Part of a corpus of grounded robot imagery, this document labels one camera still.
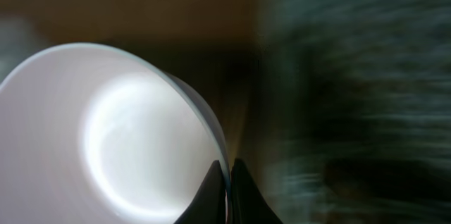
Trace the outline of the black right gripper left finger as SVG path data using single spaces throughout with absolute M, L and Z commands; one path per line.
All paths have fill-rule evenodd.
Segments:
M 226 186 L 219 161 L 214 161 L 191 204 L 175 224 L 225 224 Z

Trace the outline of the blue bowl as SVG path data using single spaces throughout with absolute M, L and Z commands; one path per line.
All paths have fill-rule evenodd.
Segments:
M 1 83 L 2 223 L 175 223 L 222 128 L 187 83 L 126 51 L 54 46 Z

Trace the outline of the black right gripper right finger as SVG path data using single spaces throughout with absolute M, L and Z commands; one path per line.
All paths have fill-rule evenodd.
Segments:
M 282 224 L 262 197 L 241 159 L 235 159 L 231 171 L 233 224 Z

